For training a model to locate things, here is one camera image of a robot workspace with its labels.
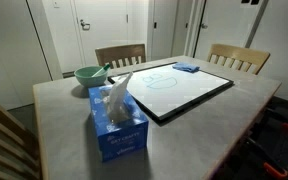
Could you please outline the dark wooden chair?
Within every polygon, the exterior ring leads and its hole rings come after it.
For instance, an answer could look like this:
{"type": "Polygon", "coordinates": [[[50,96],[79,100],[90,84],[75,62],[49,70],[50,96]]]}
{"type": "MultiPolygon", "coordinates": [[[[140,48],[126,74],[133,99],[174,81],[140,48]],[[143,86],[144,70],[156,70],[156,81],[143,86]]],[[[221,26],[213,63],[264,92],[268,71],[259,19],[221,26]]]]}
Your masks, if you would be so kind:
{"type": "Polygon", "coordinates": [[[146,62],[144,44],[121,45],[106,48],[97,48],[95,54],[100,66],[110,65],[111,69],[146,62]]]}

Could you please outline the black framed white board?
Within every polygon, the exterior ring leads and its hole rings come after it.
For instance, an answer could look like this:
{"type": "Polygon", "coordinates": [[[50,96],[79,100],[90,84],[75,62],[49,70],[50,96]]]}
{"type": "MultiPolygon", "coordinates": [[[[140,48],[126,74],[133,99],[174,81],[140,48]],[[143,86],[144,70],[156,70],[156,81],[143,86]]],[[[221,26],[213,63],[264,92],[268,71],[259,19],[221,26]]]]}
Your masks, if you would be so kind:
{"type": "Polygon", "coordinates": [[[134,70],[127,91],[153,120],[167,121],[230,88],[230,79],[203,71],[174,69],[175,62],[134,70]]]}

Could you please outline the light wooden chair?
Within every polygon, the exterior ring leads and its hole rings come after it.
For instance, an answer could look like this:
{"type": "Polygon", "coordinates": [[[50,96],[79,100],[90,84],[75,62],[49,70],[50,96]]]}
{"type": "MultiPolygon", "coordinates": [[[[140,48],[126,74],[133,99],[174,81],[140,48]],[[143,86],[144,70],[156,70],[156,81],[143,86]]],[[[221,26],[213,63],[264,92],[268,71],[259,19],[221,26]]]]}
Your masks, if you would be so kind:
{"type": "Polygon", "coordinates": [[[258,75],[269,59],[270,53],[226,44],[212,44],[207,61],[212,62],[212,57],[215,57],[214,64],[217,64],[220,58],[223,58],[222,66],[225,66],[227,60],[230,60],[229,68],[232,68],[237,63],[236,70],[244,72],[248,72],[254,66],[253,74],[258,75]]]}

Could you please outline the blue tissue box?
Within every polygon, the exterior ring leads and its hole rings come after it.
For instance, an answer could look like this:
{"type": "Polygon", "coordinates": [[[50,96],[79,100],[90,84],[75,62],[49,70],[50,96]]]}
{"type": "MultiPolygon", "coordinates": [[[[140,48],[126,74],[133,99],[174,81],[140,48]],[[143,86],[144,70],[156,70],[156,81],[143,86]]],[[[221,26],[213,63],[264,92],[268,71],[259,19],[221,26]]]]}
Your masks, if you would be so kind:
{"type": "Polygon", "coordinates": [[[149,121],[129,92],[125,93],[127,119],[113,123],[104,99],[111,85],[89,88],[92,119],[103,162],[134,152],[147,146],[149,121]]]}

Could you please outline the white wall switch plate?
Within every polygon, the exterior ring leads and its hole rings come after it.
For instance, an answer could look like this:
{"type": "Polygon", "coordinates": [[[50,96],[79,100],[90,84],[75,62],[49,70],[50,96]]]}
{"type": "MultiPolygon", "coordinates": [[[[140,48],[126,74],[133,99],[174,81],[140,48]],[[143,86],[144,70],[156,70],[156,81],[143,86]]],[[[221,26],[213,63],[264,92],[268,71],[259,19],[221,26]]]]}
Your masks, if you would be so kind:
{"type": "Polygon", "coordinates": [[[60,4],[58,0],[52,0],[52,3],[53,3],[54,8],[60,8],[60,4]]]}

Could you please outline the blue folded cloth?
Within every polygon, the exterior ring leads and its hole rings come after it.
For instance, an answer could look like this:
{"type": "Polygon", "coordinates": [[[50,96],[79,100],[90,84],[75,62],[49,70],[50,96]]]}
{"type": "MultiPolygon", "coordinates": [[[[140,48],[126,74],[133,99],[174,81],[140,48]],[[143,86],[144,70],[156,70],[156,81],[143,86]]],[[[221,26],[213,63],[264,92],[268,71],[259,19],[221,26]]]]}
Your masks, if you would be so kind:
{"type": "Polygon", "coordinates": [[[198,72],[199,69],[200,69],[199,66],[195,66],[195,65],[188,64],[188,63],[183,63],[183,62],[175,63],[173,65],[173,68],[176,69],[176,70],[190,72],[190,73],[198,72]]]}

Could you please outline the white tissue wipe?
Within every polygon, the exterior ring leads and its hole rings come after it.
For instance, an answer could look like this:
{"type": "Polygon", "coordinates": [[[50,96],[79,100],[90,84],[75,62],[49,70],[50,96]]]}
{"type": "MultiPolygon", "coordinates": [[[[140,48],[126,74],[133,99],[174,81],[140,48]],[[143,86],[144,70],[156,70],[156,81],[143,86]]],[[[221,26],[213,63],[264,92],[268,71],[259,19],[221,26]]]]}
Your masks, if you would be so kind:
{"type": "Polygon", "coordinates": [[[133,73],[130,72],[125,79],[120,77],[112,86],[109,95],[103,99],[107,105],[107,114],[112,123],[119,123],[128,119],[128,110],[124,105],[127,85],[133,73]]]}

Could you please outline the white door right side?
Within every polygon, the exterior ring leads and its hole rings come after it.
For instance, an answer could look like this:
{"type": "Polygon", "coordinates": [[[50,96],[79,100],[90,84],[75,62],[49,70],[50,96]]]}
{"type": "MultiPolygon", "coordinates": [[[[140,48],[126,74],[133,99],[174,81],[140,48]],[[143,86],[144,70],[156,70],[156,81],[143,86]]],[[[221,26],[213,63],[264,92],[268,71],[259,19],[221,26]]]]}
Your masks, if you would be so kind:
{"type": "Polygon", "coordinates": [[[249,48],[268,0],[205,0],[194,58],[206,60],[212,44],[249,48]]]}

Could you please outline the green bowl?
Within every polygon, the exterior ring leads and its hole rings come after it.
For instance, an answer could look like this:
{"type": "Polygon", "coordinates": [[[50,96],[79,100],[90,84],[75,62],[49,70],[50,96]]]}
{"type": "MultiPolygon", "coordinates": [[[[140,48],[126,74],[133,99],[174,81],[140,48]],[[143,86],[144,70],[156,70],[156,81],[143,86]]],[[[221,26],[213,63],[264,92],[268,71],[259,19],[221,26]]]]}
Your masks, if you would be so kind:
{"type": "Polygon", "coordinates": [[[101,86],[104,84],[108,72],[102,72],[101,74],[95,76],[95,73],[98,72],[100,69],[101,66],[83,67],[76,70],[74,72],[74,75],[78,82],[86,88],[101,86]]]}

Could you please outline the green white marker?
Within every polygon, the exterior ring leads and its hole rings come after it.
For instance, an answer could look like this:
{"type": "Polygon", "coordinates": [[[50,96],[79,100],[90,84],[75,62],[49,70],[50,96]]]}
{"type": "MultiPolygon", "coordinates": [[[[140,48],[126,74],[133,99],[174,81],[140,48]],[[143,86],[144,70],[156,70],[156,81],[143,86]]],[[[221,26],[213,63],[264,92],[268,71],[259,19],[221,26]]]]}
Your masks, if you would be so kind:
{"type": "Polygon", "coordinates": [[[97,71],[95,74],[93,74],[91,77],[96,77],[96,76],[100,75],[101,73],[105,73],[109,68],[110,68],[110,64],[106,64],[99,71],[97,71]]]}

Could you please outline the orange black clamp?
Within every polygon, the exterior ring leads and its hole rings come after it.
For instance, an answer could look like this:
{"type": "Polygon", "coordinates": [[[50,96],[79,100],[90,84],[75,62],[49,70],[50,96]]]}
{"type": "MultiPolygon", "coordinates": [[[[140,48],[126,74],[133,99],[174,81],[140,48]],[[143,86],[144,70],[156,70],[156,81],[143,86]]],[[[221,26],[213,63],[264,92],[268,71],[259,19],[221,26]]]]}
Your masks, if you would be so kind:
{"type": "Polygon", "coordinates": [[[278,120],[282,123],[282,128],[286,131],[288,131],[288,118],[280,113],[278,113],[277,111],[275,111],[274,109],[270,109],[268,108],[266,110],[266,112],[275,120],[278,120]]]}
{"type": "Polygon", "coordinates": [[[247,147],[263,160],[263,168],[276,180],[286,180],[288,171],[281,167],[266,150],[252,138],[246,139],[247,147]]]}

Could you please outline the orange black clamp lower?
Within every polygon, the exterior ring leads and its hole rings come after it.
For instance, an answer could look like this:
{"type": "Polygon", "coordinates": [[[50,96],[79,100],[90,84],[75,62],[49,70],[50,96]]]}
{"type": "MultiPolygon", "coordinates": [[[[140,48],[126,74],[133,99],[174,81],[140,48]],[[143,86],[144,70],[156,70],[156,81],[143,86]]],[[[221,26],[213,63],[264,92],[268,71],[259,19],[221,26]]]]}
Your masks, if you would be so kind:
{"type": "Polygon", "coordinates": [[[288,171],[281,167],[266,150],[252,138],[246,139],[247,147],[263,160],[263,168],[276,180],[286,180],[288,171]]]}

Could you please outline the wooden chair at left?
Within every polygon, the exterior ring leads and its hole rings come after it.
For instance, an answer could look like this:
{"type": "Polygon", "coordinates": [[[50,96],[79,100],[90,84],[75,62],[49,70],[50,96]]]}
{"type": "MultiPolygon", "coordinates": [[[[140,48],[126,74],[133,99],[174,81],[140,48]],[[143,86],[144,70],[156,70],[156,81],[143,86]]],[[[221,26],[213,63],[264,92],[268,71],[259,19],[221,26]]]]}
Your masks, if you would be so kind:
{"type": "Polygon", "coordinates": [[[37,137],[1,105],[0,180],[43,180],[37,137]]]}

